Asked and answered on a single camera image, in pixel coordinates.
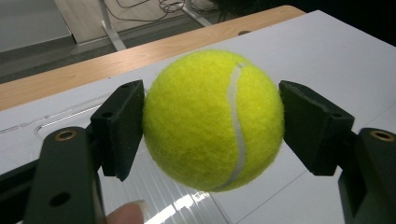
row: white table surface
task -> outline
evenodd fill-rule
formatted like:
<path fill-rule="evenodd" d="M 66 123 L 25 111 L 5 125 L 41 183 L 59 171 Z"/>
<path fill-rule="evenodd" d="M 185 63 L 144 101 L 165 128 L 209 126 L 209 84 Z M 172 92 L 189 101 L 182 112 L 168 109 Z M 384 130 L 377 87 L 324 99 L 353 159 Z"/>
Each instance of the white table surface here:
<path fill-rule="evenodd" d="M 396 48 L 320 11 L 207 49 L 240 53 L 275 83 L 305 84 L 353 115 L 354 132 L 374 127 L 396 133 Z M 87 102 L 94 105 L 94 99 L 125 82 L 141 78 L 148 89 L 175 58 L 1 112 L 0 174 L 38 157 L 37 135 L 46 134 L 46 127 L 38 130 L 38 126 L 75 113 Z M 84 126 L 88 121 L 77 118 L 54 127 L 70 123 Z M 340 172 L 333 177 L 312 176 L 283 144 L 276 161 L 256 180 L 211 196 L 231 223 L 343 223 L 337 187 Z M 112 188 L 109 185 L 116 195 L 106 197 L 107 212 L 124 201 L 137 200 Z"/>

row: yellow tennis ball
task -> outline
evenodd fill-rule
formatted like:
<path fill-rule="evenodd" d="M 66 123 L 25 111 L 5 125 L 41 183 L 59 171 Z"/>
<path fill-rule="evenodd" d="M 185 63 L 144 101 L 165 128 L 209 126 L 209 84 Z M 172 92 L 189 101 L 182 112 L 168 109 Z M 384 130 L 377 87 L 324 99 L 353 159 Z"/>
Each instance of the yellow tennis ball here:
<path fill-rule="evenodd" d="M 148 91 L 143 129 L 152 158 L 204 191 L 245 185 L 274 160 L 284 133 L 273 81 L 244 57 L 202 50 L 168 65 Z"/>

